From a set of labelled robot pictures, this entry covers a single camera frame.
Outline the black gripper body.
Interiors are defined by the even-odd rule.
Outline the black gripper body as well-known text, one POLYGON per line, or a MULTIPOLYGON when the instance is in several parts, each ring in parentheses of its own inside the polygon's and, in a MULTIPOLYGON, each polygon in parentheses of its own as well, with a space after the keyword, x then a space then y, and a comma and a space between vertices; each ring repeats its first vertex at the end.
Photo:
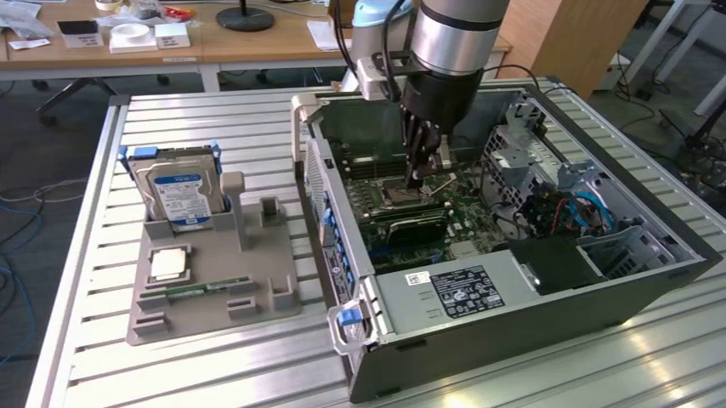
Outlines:
POLYGON ((436 71, 409 76, 402 97, 406 117, 432 122, 440 128, 454 128, 472 109, 482 77, 484 70, 466 76, 436 71))

